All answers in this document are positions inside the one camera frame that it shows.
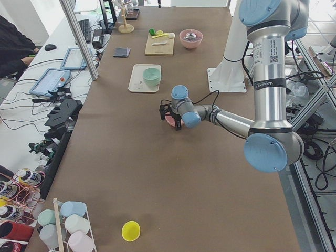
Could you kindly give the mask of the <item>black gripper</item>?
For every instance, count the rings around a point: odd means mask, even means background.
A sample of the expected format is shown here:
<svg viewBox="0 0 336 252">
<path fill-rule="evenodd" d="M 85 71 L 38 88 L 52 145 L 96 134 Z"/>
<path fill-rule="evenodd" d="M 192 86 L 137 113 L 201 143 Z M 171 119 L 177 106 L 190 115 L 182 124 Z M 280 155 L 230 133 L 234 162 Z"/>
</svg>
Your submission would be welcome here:
<svg viewBox="0 0 336 252">
<path fill-rule="evenodd" d="M 165 120 L 165 116 L 172 116 L 175 119 L 175 129 L 179 131 L 182 129 L 182 118 L 179 114 L 173 112 L 172 103 L 170 100 L 162 99 L 159 106 L 159 113 L 161 120 Z"/>
</svg>

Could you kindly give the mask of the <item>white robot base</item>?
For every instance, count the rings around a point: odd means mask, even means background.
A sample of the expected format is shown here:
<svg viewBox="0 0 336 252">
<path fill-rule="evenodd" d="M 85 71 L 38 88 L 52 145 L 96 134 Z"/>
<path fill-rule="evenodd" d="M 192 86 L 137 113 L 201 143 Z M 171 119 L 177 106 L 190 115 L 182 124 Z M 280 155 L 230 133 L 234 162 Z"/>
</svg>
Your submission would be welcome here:
<svg viewBox="0 0 336 252">
<path fill-rule="evenodd" d="M 241 1 L 238 1 L 230 26 L 223 60 L 216 68 L 209 68 L 209 90 L 219 92 L 246 92 L 242 58 L 247 45 L 246 26 L 239 19 Z"/>
</svg>

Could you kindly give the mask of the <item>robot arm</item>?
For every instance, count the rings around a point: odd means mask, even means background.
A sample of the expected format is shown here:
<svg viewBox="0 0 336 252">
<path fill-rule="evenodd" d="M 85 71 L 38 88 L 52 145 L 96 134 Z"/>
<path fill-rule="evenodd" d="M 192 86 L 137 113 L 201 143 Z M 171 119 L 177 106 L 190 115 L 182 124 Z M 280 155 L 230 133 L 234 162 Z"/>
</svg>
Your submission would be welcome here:
<svg viewBox="0 0 336 252">
<path fill-rule="evenodd" d="M 278 172 L 298 161 L 304 150 L 301 137 L 286 118 L 285 44 L 305 36 L 308 1 L 238 1 L 222 62 L 212 68 L 209 81 L 234 92 L 244 77 L 238 71 L 248 47 L 253 50 L 253 120 L 202 105 L 189 98 L 188 89 L 177 85 L 171 101 L 161 104 L 161 119 L 171 116 L 175 127 L 193 128 L 207 120 L 245 139 L 247 162 L 262 172 Z"/>
</svg>

